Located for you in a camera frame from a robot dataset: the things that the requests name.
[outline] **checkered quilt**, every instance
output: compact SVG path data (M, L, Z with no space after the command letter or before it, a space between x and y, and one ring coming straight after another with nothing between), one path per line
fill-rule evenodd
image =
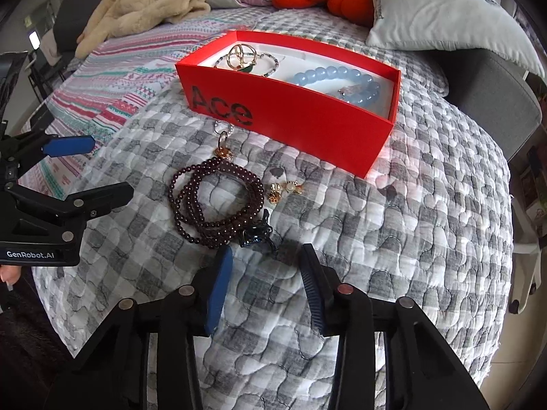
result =
M236 164L264 183L283 173L304 192L271 208L279 252L233 246L220 325L212 338L195 341L204 407L310 410L327 403L337 338L311 328L296 264L301 243L312 243L322 263L371 297L412 297L481 383L511 276L509 170L500 148L442 98L442 72L416 53L369 48L360 28L320 10L279 11L255 28L365 53L399 67L403 79L393 133L365 179L256 133L236 128L229 137ZM164 297L211 260L213 251L177 234L166 188L179 168L209 158L217 140L213 120L188 108L174 80L85 167L75 191L128 181L135 197L89 223L80 265L35 269L45 309L73 353L121 298ZM220 175L204 179L199 196L212 220L239 209L245 197ZM381 336L376 353L382 408ZM148 385L154 408L153 356Z

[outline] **red box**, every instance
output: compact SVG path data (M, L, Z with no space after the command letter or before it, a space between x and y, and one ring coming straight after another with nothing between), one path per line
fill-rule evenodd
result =
M317 91L245 72L200 65L232 44L261 43L328 57L393 82L387 119ZM176 64L190 108L293 146L364 178L397 114L400 71L372 58L313 40L231 31Z

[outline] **pink striped blanket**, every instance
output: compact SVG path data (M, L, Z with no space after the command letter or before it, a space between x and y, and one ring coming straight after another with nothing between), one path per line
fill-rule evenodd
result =
M216 10L180 24L165 24L142 34L108 40L46 100L55 116L47 132L61 137L92 135L97 143L94 153L97 152L128 119L177 78L177 61L227 30L252 29L272 11ZM94 153L46 158L20 183L65 198Z

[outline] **pendant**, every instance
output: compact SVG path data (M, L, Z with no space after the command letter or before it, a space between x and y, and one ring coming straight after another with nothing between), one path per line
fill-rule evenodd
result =
M234 156L233 152L230 149L223 147L216 148L214 151L214 155L225 160L232 160L232 157Z
M254 68L254 63L251 63L250 65L245 66L244 68L238 69L238 71L239 71L239 72L245 72L245 73L251 73L251 71L253 70L253 68Z

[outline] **beaded bracelet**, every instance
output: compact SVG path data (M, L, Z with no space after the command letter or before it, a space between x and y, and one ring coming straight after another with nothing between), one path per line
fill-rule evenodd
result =
M352 105L364 108L379 98L380 84L374 81L371 75L361 73L358 69L348 69L345 66L308 69L305 72L298 72L288 82L306 86L316 81L335 79L351 80L356 83L354 86L341 88L334 94Z

